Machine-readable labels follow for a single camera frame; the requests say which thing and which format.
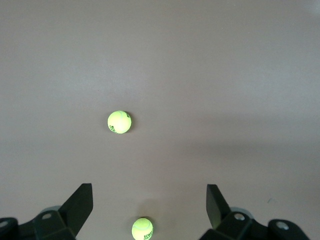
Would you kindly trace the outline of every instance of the tennis ball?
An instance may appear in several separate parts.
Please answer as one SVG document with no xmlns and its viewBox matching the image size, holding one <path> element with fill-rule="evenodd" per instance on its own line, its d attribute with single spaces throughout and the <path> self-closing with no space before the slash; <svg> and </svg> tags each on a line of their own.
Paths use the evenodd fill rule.
<svg viewBox="0 0 320 240">
<path fill-rule="evenodd" d="M 123 134 L 131 127 L 131 117 L 125 111 L 115 111 L 108 118 L 109 129 L 116 134 Z"/>
<path fill-rule="evenodd" d="M 152 223 L 144 217 L 139 218 L 132 226 L 132 236 L 135 240 L 149 240 L 153 233 Z"/>
</svg>

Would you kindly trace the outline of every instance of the gray floor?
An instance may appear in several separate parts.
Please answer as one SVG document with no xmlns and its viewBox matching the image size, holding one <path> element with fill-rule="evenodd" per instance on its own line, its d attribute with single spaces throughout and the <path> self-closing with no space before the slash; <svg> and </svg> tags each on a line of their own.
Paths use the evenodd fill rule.
<svg viewBox="0 0 320 240">
<path fill-rule="evenodd" d="M 319 1 L 2 0 L 0 102 L 0 217 L 92 183 L 79 240 L 197 240 L 217 184 L 319 239 Z"/>
</svg>

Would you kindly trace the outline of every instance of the yellow tennis ball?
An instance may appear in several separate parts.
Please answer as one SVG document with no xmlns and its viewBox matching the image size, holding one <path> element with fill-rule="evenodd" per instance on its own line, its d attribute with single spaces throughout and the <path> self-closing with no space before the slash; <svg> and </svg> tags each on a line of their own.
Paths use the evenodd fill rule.
<svg viewBox="0 0 320 240">
<path fill-rule="evenodd" d="M 153 233 L 152 223 L 144 217 L 139 218 L 132 226 L 132 236 L 135 240 L 149 240 Z"/>
<path fill-rule="evenodd" d="M 115 111 L 108 118 L 109 129 L 116 134 L 123 134 L 131 127 L 131 117 L 125 111 Z"/>
</svg>

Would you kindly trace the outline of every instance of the screw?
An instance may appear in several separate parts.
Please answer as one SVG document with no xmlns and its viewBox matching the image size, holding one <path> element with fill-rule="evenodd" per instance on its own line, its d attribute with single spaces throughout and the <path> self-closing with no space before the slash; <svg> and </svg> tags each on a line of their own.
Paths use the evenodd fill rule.
<svg viewBox="0 0 320 240">
<path fill-rule="evenodd" d="M 289 226 L 285 224 L 283 221 L 277 221 L 276 226 L 282 230 L 288 230 Z"/>
<path fill-rule="evenodd" d="M 245 216 L 243 216 L 241 213 L 236 213 L 234 215 L 234 217 L 235 217 L 235 219 L 240 220 L 240 221 L 243 221 L 246 219 Z"/>
<path fill-rule="evenodd" d="M 8 221 L 0 222 L 0 228 L 3 228 L 8 225 Z"/>
<path fill-rule="evenodd" d="M 51 216 L 52 216 L 51 213 L 47 213 L 42 216 L 42 220 L 49 219 L 49 218 L 51 218 Z"/>
</svg>

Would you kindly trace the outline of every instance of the green tennis ball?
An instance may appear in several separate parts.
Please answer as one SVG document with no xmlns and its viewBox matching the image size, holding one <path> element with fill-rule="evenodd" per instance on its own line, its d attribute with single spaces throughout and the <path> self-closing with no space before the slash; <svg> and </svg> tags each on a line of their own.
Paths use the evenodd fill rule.
<svg viewBox="0 0 320 240">
<path fill-rule="evenodd" d="M 139 218 L 132 226 L 132 236 L 135 240 L 149 240 L 153 233 L 152 223 L 144 217 Z"/>
<path fill-rule="evenodd" d="M 125 111 L 115 111 L 108 118 L 108 127 L 116 134 L 123 134 L 131 127 L 131 117 Z"/>
</svg>

